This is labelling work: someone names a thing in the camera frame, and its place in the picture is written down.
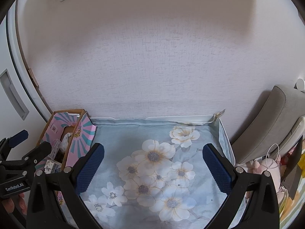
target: bedsheet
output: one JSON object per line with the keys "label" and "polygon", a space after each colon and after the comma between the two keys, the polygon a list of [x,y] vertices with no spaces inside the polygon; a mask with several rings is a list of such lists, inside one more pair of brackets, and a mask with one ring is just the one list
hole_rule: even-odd
{"label": "bedsheet", "polygon": [[[212,143],[230,159],[219,120],[205,125],[170,121],[101,120],[92,142],[105,157],[87,191],[85,205],[104,229],[203,229],[226,198],[203,158]],[[76,226],[62,206],[67,221]],[[242,201],[230,227],[245,210]]]}

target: human hand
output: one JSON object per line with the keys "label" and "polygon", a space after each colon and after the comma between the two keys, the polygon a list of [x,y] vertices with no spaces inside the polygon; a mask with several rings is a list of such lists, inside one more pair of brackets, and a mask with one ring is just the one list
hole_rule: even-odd
{"label": "human hand", "polygon": [[[27,207],[26,207],[25,201],[23,199],[24,198],[24,193],[21,193],[18,196],[19,196],[19,206],[20,206],[20,208],[22,210],[22,213],[26,214]],[[2,204],[3,204],[4,208],[5,208],[5,210],[7,211],[7,213],[12,213],[14,211],[15,204],[14,204],[14,202],[13,202],[13,200],[11,198],[3,200]]]}

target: white cabinet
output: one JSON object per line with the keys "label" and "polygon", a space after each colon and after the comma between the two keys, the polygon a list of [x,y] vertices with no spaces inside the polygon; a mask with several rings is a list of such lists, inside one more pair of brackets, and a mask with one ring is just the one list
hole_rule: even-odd
{"label": "white cabinet", "polygon": [[29,133],[27,140],[11,150],[8,160],[17,160],[36,146],[46,122],[32,104],[15,71],[7,43],[6,18],[0,24],[0,75],[2,74],[2,83],[6,84],[0,84],[0,140],[23,129]]}

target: yellow object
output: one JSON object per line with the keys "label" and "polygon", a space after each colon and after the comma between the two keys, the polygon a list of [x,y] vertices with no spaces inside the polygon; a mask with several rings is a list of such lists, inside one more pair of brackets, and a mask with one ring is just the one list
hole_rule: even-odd
{"label": "yellow object", "polygon": [[284,210],[282,211],[282,215],[280,217],[280,221],[283,221],[290,211],[295,207],[295,205],[298,203],[299,199],[301,198],[301,195],[298,191],[296,191],[294,199],[292,200],[291,197],[288,197],[286,204],[284,206]]}
{"label": "yellow object", "polygon": [[302,177],[305,178],[305,153],[302,154],[298,166],[302,169]]}

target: finger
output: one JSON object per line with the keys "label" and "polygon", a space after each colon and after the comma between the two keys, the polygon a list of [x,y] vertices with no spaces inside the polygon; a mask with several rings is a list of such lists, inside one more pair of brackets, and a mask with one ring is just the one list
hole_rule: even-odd
{"label": "finger", "polygon": [[2,201],[2,204],[7,211],[7,213],[12,213],[14,211],[15,205],[12,199],[7,199]]}
{"label": "finger", "polygon": [[25,207],[25,209],[22,209],[22,213],[23,213],[24,215],[27,214],[27,207]]}
{"label": "finger", "polygon": [[21,209],[25,209],[26,208],[25,201],[21,197],[19,197],[19,206],[20,206]]}

